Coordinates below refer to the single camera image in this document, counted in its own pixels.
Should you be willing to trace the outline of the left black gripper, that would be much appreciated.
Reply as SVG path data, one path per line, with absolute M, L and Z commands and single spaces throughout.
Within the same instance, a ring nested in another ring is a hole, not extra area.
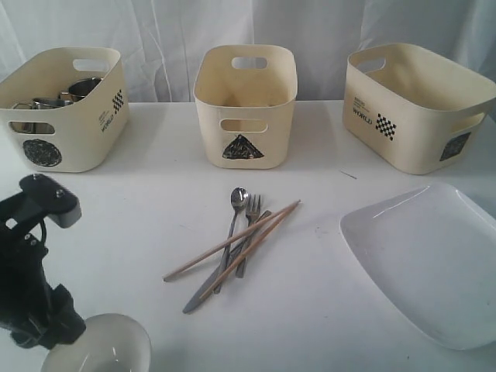
M 21 191 L 1 202 L 1 327 L 23 349 L 51 350 L 74 343 L 86 325 L 71 293 L 52 288 L 44 273 L 50 217 L 36 202 L 39 175 L 22 178 Z

